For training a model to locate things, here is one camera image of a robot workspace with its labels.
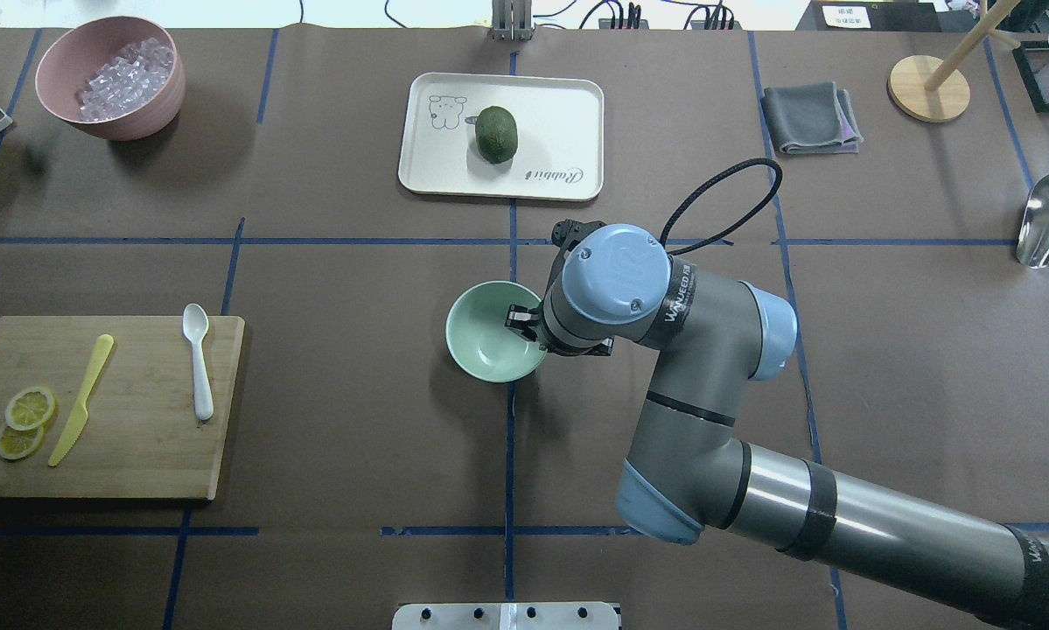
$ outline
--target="cartoon bear drawing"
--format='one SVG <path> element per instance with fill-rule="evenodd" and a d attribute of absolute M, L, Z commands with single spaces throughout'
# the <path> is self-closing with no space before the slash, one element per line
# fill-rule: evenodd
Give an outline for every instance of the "cartoon bear drawing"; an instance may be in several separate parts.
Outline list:
<path fill-rule="evenodd" d="M 465 96 L 431 96 L 431 127 L 435 129 L 456 129 L 462 121 L 462 110 L 466 107 Z"/>

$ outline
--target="mint green bowl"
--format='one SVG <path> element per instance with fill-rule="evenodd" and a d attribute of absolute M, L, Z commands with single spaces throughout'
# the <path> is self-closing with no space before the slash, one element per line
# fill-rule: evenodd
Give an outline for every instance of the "mint green bowl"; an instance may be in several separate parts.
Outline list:
<path fill-rule="evenodd" d="M 493 280 L 457 296 L 447 314 L 447 347 L 451 356 L 474 378 L 508 383 L 535 370 L 547 352 L 540 344 L 520 338 L 505 327 L 509 306 L 534 308 L 540 298 L 521 284 Z"/>

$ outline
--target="white spoon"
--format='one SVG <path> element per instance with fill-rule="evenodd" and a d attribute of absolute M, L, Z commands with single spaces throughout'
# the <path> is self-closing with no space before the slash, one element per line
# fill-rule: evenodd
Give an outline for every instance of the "white spoon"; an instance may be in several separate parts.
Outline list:
<path fill-rule="evenodd" d="M 198 304 L 186 304 L 181 312 L 181 334 L 193 348 L 193 412 L 205 422 L 213 417 L 213 392 L 209 391 L 209 375 L 205 371 L 201 340 L 209 331 L 209 318 Z"/>

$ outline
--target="gray cloth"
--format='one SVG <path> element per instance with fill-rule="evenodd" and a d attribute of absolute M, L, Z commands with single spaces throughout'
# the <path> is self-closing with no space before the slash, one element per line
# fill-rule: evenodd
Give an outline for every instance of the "gray cloth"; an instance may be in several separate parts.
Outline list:
<path fill-rule="evenodd" d="M 831 81 L 766 87 L 762 99 L 772 146 L 784 154 L 856 154 L 862 133 L 852 95 Z"/>

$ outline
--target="ice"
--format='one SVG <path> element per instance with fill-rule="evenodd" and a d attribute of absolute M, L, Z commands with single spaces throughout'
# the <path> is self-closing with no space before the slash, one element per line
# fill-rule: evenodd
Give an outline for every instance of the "ice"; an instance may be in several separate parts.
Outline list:
<path fill-rule="evenodd" d="M 172 67 L 173 49 L 153 37 L 127 44 L 77 91 L 81 120 L 100 123 L 143 107 L 166 85 Z"/>

